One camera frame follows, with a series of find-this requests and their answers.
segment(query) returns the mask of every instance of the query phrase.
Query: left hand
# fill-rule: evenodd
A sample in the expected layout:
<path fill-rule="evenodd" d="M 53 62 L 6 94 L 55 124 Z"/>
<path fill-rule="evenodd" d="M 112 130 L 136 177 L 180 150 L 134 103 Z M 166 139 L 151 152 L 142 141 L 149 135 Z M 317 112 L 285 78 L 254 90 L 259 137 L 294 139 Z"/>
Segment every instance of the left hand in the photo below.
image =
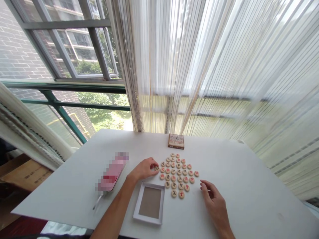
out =
<path fill-rule="evenodd" d="M 128 175 L 128 177 L 138 181 L 158 174 L 159 171 L 152 171 L 151 169 L 159 167 L 159 164 L 152 158 L 147 158 L 141 161 L 135 169 Z"/>

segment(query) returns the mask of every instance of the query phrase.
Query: cardboard box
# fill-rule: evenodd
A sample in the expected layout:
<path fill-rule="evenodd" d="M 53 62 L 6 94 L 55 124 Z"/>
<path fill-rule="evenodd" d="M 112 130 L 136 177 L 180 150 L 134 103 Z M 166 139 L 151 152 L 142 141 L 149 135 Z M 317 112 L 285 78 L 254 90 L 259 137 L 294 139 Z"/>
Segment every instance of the cardboard box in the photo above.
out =
<path fill-rule="evenodd" d="M 184 149 L 184 136 L 180 134 L 169 134 L 168 136 L 168 147 Z"/>
<path fill-rule="evenodd" d="M 0 180 L 32 192 L 52 171 L 25 154 L 21 154 L 0 167 Z"/>

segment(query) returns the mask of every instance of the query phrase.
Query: striped curtain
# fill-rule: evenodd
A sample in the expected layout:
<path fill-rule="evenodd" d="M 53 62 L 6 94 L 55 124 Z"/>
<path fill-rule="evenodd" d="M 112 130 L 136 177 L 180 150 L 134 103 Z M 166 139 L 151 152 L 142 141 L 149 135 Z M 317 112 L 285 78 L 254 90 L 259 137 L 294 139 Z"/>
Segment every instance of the striped curtain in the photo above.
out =
<path fill-rule="evenodd" d="M 53 171 L 74 152 L 1 82 L 0 138 Z"/>
<path fill-rule="evenodd" d="M 242 140 L 319 196 L 319 0 L 112 4 L 135 130 Z"/>

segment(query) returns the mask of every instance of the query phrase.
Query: green metal railing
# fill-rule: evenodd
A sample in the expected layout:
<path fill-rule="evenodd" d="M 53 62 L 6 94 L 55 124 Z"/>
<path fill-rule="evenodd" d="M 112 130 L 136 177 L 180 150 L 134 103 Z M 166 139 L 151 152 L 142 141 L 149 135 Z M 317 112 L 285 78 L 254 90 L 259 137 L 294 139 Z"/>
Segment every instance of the green metal railing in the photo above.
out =
<path fill-rule="evenodd" d="M 105 85 L 77 85 L 77 84 L 61 84 L 61 83 L 24 83 L 24 82 L 2 82 L 8 88 L 17 89 L 33 89 L 39 90 L 46 98 L 46 100 L 24 100 L 25 104 L 40 104 L 52 106 L 70 127 L 72 132 L 84 144 L 87 140 L 73 122 L 71 117 L 65 111 L 63 106 L 79 107 L 79 108 L 94 108 L 103 110 L 118 110 L 131 111 L 129 106 L 115 106 L 115 105 L 101 105 L 101 104 L 86 104 L 77 102 L 62 102 L 59 101 L 53 94 L 52 90 L 59 91 L 80 91 L 80 92 L 94 92 L 94 93 L 112 93 L 112 94 L 126 94 L 124 86 L 105 86 Z"/>

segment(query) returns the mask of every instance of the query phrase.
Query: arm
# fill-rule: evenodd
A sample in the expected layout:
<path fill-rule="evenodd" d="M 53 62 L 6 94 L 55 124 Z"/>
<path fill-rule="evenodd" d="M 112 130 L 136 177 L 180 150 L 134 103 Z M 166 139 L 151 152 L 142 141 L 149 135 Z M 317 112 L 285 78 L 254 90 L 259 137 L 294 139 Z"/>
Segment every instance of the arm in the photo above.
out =
<path fill-rule="evenodd" d="M 137 182 L 158 174 L 159 171 L 151 170 L 153 167 L 158 166 L 159 164 L 153 158 L 148 158 L 144 159 L 133 169 L 126 177 L 122 188 L 106 210 L 90 239 L 118 238 L 127 207 Z"/>
<path fill-rule="evenodd" d="M 205 206 L 212 219 L 219 237 L 222 239 L 235 239 L 230 228 L 226 202 L 214 184 L 201 180 L 200 189 L 203 192 Z"/>

